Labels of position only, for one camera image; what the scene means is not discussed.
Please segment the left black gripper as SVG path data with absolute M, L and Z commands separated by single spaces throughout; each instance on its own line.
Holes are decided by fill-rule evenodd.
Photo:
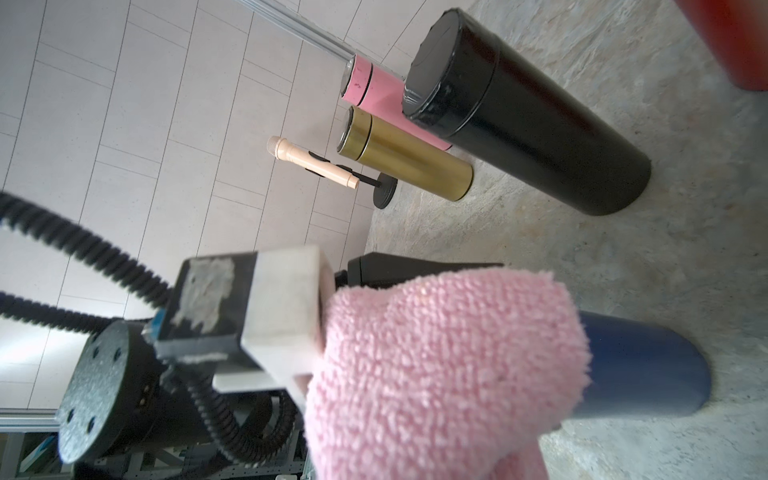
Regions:
M 228 398 L 202 374 L 172 375 L 136 321 L 91 336 L 56 415 L 66 464 L 213 443 L 226 462 L 258 464 L 288 442 L 298 410 L 286 392 Z

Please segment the gold thermos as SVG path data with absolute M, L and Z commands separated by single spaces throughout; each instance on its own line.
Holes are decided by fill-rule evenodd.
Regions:
M 471 164 L 357 106 L 347 110 L 336 150 L 343 157 L 453 202 L 466 195 L 474 178 Z

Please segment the pink thermos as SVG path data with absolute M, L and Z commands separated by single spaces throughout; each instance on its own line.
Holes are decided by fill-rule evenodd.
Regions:
M 451 144 L 421 129 L 402 112 L 404 81 L 361 55 L 348 61 L 341 80 L 341 99 L 430 145 L 447 151 Z

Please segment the blue thermos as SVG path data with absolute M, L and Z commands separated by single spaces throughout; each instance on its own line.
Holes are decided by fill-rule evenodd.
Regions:
M 572 416 L 682 417 L 710 399 L 712 374 L 699 349 L 662 326 L 582 311 L 591 383 Z

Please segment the pink cloth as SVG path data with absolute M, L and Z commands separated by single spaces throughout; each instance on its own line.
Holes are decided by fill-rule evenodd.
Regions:
M 578 310 L 549 272 L 345 288 L 324 334 L 305 413 L 320 479 L 544 479 L 539 440 L 590 382 Z

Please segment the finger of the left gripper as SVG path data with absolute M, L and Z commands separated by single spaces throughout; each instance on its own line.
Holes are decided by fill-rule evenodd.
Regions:
M 436 262 L 371 252 L 350 260 L 347 268 L 336 272 L 334 277 L 336 289 L 342 287 L 388 289 L 419 277 L 502 266 L 502 263 Z

